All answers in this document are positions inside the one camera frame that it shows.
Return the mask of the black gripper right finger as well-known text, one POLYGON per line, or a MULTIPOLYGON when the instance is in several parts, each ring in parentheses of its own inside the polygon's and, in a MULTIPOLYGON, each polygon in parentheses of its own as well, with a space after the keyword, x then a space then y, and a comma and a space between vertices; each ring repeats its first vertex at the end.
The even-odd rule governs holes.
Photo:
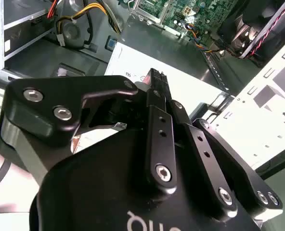
POLYGON ((282 214, 278 195, 206 120, 196 117, 191 121, 183 105, 172 99, 167 77, 161 73, 160 79, 174 125, 202 178, 204 208, 209 215, 228 221, 241 207, 258 221, 282 214))

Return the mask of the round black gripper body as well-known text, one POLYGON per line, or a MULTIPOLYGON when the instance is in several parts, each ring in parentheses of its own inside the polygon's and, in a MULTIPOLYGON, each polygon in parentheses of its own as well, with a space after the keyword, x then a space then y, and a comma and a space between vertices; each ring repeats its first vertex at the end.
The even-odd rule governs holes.
POLYGON ((145 134, 121 131, 55 165, 46 175, 29 214, 32 231, 256 231, 238 206, 236 217, 210 216, 192 154, 175 148, 177 189, 157 193, 144 172, 145 134))

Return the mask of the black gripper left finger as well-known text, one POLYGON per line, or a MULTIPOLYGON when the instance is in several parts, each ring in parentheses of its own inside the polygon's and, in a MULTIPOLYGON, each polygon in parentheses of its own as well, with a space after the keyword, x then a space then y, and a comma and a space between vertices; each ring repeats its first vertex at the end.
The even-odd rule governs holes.
POLYGON ((11 81, 0 115, 0 148, 14 150, 15 160, 41 184, 48 171, 71 155, 76 135, 96 129, 146 132, 144 171, 160 192, 177 188, 171 99, 167 77, 150 69, 147 91, 115 76, 25 78, 11 81))

